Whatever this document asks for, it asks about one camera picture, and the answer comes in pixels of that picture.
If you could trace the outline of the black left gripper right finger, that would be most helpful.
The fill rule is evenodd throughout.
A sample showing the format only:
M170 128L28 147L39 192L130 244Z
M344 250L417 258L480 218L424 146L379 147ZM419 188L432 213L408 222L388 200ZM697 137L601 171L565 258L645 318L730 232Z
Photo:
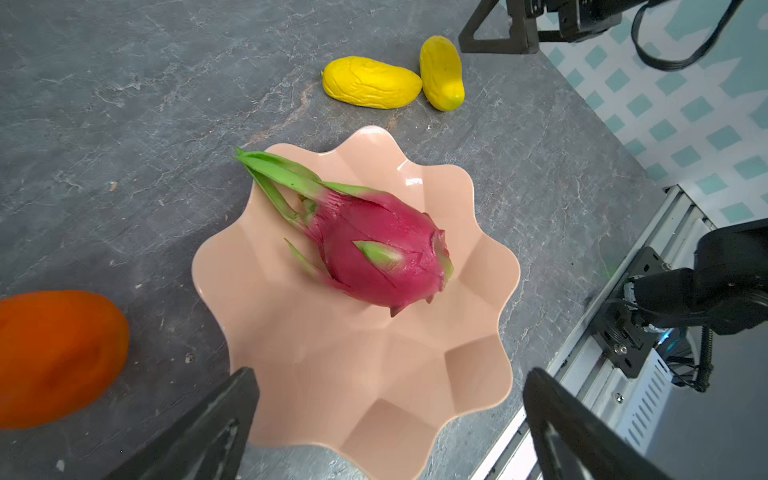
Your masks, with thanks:
M544 479L665 479L541 368L524 384L524 407Z

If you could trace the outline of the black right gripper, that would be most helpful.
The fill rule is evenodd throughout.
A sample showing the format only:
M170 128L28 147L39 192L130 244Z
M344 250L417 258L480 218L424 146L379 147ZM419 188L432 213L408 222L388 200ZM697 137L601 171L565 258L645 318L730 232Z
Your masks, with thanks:
M621 22L642 0L481 0L458 36L462 53L527 55L545 43L576 43ZM539 31L536 18L557 15L557 27Z

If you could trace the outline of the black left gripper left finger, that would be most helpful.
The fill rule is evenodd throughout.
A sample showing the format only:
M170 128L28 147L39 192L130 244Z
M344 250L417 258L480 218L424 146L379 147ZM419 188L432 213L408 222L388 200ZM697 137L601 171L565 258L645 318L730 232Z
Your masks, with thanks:
M251 368L216 387L108 479L234 479L259 401Z

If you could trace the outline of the smooth yellow fake fruit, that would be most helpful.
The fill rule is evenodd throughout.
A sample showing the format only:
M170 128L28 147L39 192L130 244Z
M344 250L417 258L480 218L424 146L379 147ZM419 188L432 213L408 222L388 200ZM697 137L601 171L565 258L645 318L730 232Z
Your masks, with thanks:
M450 112L465 100L462 64L454 44L443 36L428 38L419 56L423 92L437 110Z

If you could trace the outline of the wrinkled yellow fake mango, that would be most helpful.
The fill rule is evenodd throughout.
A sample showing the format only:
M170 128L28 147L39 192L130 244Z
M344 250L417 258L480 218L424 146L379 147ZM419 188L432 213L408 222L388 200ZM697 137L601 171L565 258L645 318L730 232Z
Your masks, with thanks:
M322 71L322 84L337 101L381 110L410 104L423 85L411 70L357 56L330 62Z

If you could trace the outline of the large orange fake mango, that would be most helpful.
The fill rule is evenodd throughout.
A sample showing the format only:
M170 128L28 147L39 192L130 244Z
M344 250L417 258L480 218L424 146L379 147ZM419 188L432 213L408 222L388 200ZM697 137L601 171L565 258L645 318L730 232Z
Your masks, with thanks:
M1 301L1 428L49 424L98 400L127 360L129 323L102 295L25 293Z

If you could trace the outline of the magenta fake dragon fruit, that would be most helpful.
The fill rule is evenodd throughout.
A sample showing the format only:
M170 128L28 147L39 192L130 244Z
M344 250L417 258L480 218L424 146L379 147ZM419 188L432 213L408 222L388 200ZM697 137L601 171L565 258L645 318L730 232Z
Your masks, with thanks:
M237 150L281 217L316 246L322 264L291 250L315 280L396 316L431 302L454 266L446 234L425 212L364 186L326 182L312 170L264 151Z

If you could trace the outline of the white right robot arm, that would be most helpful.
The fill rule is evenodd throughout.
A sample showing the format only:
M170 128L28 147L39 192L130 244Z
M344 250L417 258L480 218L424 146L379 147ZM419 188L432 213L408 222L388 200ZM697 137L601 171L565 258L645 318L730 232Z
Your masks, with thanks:
M714 223L692 267L626 288L647 323L721 335L767 319L767 5L763 1L507 1L508 33L465 53L544 52L662 186Z

